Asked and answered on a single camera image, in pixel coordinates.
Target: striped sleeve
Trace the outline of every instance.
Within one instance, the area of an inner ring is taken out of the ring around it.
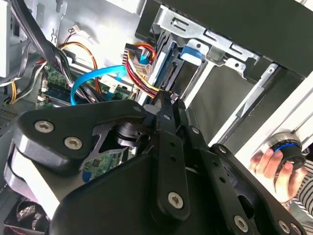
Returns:
[[[304,177],[301,187],[297,193],[295,203],[313,219],[313,162],[307,161],[305,167],[308,174]]]

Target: hand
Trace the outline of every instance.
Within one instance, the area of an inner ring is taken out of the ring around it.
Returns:
[[[275,174],[282,159],[281,151],[274,153],[272,149],[268,149],[263,156],[252,157],[249,170],[277,201],[285,203],[296,196],[307,170],[303,166],[292,172],[293,165],[286,162],[275,182]]]

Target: finger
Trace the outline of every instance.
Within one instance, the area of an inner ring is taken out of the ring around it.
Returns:
[[[256,166],[259,164],[261,158],[262,158],[262,153],[258,153],[256,155],[254,155],[251,160],[250,160],[250,166],[249,166],[249,170],[251,171],[255,171]]]
[[[283,168],[281,169],[276,184],[275,184],[275,188],[276,188],[276,193],[278,195],[281,195],[281,197],[286,197],[287,200],[289,200],[289,196],[288,196],[288,186],[289,186],[289,179],[292,173],[292,168],[293,165],[291,163],[285,163],[285,165],[283,166]]]
[[[274,180],[276,171],[278,169],[279,164],[283,159],[283,153],[281,151],[277,151],[273,154],[268,162],[268,166],[264,170],[264,176],[268,179]]]
[[[268,162],[270,161],[270,158],[273,155],[273,150],[272,149],[268,149],[266,151],[266,153],[262,156],[259,164],[256,166],[256,173],[257,174],[263,174],[265,168],[268,166]]]
[[[292,197],[296,196],[307,173],[308,171],[304,166],[292,173],[289,180],[289,192]]]

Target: orange wire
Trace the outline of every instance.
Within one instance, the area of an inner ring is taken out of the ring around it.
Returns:
[[[148,43],[135,43],[135,46],[137,46],[137,47],[148,47],[152,52],[151,60],[154,61],[156,59],[156,56],[157,56],[156,50],[154,50],[154,48],[150,44],[148,44]]]
[[[95,70],[98,70],[98,65],[97,65],[97,62],[95,60],[95,57],[94,55],[92,54],[92,52],[86,47],[84,46],[83,44],[79,43],[79,42],[69,42],[69,43],[65,43],[65,44],[62,44],[60,45],[60,48],[63,50],[65,48],[67,48],[68,46],[70,45],[76,45],[76,46],[79,46],[81,48],[83,48],[90,56],[91,56],[91,59],[92,59],[92,62],[93,62],[93,68]],[[95,89],[98,93],[101,93],[101,87],[100,87],[100,82],[99,82],[99,78],[95,78]]]

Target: green circuit board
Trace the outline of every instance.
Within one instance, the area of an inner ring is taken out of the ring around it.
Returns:
[[[87,162],[84,171],[91,173],[91,180],[108,172],[118,165],[120,154],[105,154],[97,159]]]

